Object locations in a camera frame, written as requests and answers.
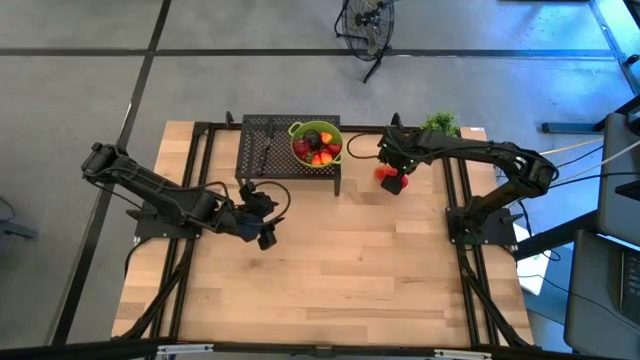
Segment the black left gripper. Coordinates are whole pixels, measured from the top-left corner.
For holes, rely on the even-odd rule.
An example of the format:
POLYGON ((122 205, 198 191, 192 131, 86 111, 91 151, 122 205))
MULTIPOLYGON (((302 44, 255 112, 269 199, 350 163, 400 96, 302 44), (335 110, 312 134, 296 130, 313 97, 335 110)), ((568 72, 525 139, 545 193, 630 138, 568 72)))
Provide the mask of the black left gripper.
POLYGON ((285 218, 276 218, 271 223, 267 223, 265 218, 274 212, 278 203, 266 193, 258 191, 253 182, 245 182, 239 194, 243 203, 234 208, 237 235, 245 242, 256 240, 262 251, 270 249, 277 243, 275 226, 285 218))

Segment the red orange toy pepper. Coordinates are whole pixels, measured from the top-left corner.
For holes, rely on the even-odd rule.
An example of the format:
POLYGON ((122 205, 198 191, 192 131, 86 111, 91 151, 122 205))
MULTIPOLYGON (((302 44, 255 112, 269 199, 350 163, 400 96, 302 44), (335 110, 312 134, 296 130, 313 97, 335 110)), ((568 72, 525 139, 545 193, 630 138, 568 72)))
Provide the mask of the red orange toy pepper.
MULTIPOLYGON (((381 165, 374 170, 374 178, 378 182, 382 182, 382 180, 387 175, 395 177, 397 174, 398 174, 398 170, 389 165, 381 165)), ((401 182, 402 182, 402 188, 406 188, 409 185, 408 177, 404 175, 401 179, 401 182)))

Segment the grey cabinet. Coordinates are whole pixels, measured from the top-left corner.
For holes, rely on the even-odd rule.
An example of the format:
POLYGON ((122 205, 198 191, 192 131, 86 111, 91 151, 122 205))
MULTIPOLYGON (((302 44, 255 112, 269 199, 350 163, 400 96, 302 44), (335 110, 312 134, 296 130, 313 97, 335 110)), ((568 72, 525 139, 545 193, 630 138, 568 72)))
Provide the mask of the grey cabinet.
POLYGON ((580 353, 640 359, 640 322, 620 308, 627 250, 640 252, 585 230, 575 234, 564 338, 580 353))

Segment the black handled kitchen knife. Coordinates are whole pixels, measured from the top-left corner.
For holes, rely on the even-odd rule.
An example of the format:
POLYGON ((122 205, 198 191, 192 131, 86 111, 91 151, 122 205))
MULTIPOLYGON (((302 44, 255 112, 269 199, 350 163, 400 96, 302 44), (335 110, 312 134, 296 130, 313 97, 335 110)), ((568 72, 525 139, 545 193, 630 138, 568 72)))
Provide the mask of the black handled kitchen knife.
POLYGON ((258 171, 256 172, 256 175, 258 177, 262 177, 265 174, 265 168, 266 168, 268 153, 269 153, 269 150, 271 148, 273 134, 274 134, 274 123, 272 121, 270 121, 268 123, 268 126, 267 126, 266 131, 265 131, 264 145, 263 145, 263 150, 262 150, 262 158, 261 158, 261 161, 260 161, 260 165, 259 165, 258 171))

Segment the black floor fan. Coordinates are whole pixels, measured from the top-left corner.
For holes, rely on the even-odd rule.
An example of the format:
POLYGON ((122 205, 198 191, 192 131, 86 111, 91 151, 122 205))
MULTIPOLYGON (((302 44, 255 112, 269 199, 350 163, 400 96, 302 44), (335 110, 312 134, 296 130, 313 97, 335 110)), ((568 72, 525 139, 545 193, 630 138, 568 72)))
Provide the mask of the black floor fan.
POLYGON ((366 84, 391 51, 398 0, 342 0, 334 22, 334 33, 343 39, 349 51, 372 65, 362 82, 366 84))

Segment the grey floor bracket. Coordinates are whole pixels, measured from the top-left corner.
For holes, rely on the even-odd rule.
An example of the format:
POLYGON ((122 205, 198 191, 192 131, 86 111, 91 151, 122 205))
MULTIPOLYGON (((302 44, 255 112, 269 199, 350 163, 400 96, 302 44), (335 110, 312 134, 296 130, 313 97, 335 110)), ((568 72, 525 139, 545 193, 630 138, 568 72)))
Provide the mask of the grey floor bracket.
POLYGON ((25 239, 34 239, 38 236, 38 231, 14 223, 12 220, 0 220, 0 236, 14 235, 25 239))

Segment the silver aluminium bracket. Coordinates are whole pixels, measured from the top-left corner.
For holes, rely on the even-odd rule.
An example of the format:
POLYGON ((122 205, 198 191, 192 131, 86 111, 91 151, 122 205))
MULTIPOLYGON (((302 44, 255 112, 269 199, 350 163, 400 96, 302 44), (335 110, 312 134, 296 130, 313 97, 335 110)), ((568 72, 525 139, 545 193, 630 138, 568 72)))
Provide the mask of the silver aluminium bracket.
POLYGON ((172 358, 177 355, 208 353, 213 350, 213 344, 172 344, 159 346, 156 355, 172 358))
POLYGON ((446 360, 493 360, 491 353, 454 349, 435 349, 433 357, 446 360))

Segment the white paper sheet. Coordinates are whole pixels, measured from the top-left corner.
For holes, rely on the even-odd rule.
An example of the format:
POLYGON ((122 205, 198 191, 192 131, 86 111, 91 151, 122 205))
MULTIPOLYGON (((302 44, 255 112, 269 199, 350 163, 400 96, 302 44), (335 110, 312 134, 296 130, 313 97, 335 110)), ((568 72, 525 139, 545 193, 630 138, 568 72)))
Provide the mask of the white paper sheet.
POLYGON ((547 250, 516 262, 518 281, 525 292, 534 296, 540 294, 550 258, 551 252, 547 250))

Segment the green plant in white pot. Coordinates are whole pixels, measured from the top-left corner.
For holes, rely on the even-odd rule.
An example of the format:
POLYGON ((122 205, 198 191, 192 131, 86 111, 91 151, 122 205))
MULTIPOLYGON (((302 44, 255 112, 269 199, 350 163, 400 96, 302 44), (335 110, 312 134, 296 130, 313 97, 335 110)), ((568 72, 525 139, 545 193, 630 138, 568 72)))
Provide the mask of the green plant in white pot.
POLYGON ((459 136, 459 126, 456 123, 456 117, 451 112, 436 112, 428 115, 421 128, 441 131, 450 137, 459 136))

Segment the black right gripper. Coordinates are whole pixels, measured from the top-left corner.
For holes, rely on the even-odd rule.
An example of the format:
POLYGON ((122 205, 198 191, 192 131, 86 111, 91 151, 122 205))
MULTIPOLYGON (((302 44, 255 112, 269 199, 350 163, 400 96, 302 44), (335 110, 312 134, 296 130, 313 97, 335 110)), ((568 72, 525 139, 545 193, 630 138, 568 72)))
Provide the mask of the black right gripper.
MULTIPOLYGON (((425 156, 416 147, 411 133, 393 127, 384 128, 377 146, 377 159, 396 169, 399 174, 412 174, 425 156)), ((385 175, 381 187, 393 195, 399 195, 404 189, 404 179, 402 176, 385 175)))

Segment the grey desk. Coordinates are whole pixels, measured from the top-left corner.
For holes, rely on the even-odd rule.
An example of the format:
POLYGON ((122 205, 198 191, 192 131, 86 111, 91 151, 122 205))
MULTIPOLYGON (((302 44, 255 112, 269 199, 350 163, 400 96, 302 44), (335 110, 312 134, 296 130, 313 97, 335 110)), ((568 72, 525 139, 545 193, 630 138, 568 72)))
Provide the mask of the grey desk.
POLYGON ((627 116, 610 113, 605 120, 597 227, 601 233, 640 248, 640 201, 615 192, 640 180, 640 136, 627 126, 627 116))

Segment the black rig crossbar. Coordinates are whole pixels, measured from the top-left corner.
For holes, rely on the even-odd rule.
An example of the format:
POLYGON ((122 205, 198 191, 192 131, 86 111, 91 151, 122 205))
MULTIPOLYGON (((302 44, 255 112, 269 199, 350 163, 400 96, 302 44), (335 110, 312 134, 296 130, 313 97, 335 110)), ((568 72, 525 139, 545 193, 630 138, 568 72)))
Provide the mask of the black rig crossbar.
MULTIPOLYGON (((244 343, 177 343, 171 338, 115 339, 109 341, 49 345, 0 350, 0 360, 132 360, 156 356, 161 345, 213 344, 208 353, 282 353, 308 355, 317 358, 335 356, 382 356, 382 357, 428 357, 434 358, 435 349, 444 347, 388 347, 388 346, 335 346, 335 345, 290 345, 290 344, 244 344, 244 343)), ((493 360, 622 360, 617 358, 569 354, 541 350, 536 347, 505 347, 478 345, 467 350, 491 353, 493 360)))

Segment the green plastic colander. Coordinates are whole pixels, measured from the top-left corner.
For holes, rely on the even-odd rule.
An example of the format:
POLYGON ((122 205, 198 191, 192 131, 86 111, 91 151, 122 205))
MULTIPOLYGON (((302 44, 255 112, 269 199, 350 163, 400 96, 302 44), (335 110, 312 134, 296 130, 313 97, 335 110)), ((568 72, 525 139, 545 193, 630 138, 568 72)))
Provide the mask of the green plastic colander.
MULTIPOLYGON (((303 165, 307 166, 307 167, 311 167, 311 168, 316 168, 316 169, 320 169, 320 168, 326 168, 329 166, 333 166, 333 165, 339 165, 342 163, 343 161, 343 155, 342 155, 342 150, 344 149, 343 145, 344 145, 344 141, 343 141, 343 136, 340 132, 340 130, 333 124, 326 122, 326 121, 320 121, 320 120, 314 120, 314 121, 309 121, 309 122, 294 122, 288 129, 288 134, 290 135, 291 138, 291 150, 294 154, 294 156, 296 157, 296 159, 301 162, 303 165), (322 132, 327 132, 330 133, 333 136, 333 140, 330 144, 341 144, 342 145, 342 149, 341 152, 339 154, 332 154, 331 151, 329 150, 329 154, 332 155, 333 157, 333 161, 329 164, 323 164, 321 162, 321 165, 312 165, 311 163, 307 163, 306 161, 303 161, 302 159, 298 158, 294 152, 293 152, 293 148, 292 148, 292 144, 293 141, 296 139, 303 139, 304 134, 309 131, 309 130, 315 130, 317 132, 321 133, 322 132)), ((328 148, 329 144, 321 144, 320 147, 327 147, 328 148)), ((314 155, 321 155, 318 154, 318 150, 317 149, 311 149, 311 153, 313 153, 314 155)))

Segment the black perforated metal shelf rack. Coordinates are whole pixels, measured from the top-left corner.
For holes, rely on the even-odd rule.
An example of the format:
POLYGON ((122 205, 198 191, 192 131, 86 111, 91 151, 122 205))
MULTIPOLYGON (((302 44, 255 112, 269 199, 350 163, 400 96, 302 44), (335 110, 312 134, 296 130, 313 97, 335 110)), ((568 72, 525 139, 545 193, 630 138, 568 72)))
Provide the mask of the black perforated metal shelf rack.
POLYGON ((311 168, 303 165, 291 150, 289 127, 294 122, 326 121, 340 130, 338 115, 260 115, 247 114, 241 126, 239 150, 236 163, 235 178, 239 184, 244 180, 327 180, 333 182, 335 196, 340 194, 341 165, 326 168, 311 168), (274 134, 268 153, 265 174, 258 177, 265 131, 268 123, 274 123, 274 134))

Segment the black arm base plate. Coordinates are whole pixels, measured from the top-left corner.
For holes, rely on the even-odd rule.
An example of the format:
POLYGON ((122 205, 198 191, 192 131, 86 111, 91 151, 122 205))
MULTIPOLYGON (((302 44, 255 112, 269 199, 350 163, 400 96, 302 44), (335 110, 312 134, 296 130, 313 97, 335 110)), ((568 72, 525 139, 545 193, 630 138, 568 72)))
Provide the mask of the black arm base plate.
POLYGON ((202 228, 186 222, 170 220, 155 208, 129 209, 126 213, 136 222, 135 236, 140 238, 189 239, 199 238, 202 228))
POLYGON ((514 222, 522 214, 512 214, 509 209, 502 208, 490 214, 477 230, 472 230, 462 222, 464 209, 453 207, 446 209, 446 220, 449 239, 454 244, 462 245, 506 245, 517 243, 514 222))

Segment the dark keyboard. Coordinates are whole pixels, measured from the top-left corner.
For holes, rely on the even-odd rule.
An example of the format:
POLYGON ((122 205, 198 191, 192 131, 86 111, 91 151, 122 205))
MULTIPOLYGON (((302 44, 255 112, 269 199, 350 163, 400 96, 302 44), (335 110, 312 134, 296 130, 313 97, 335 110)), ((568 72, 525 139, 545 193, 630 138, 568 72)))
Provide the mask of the dark keyboard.
POLYGON ((640 322, 640 252, 627 250, 622 253, 621 312, 640 322))

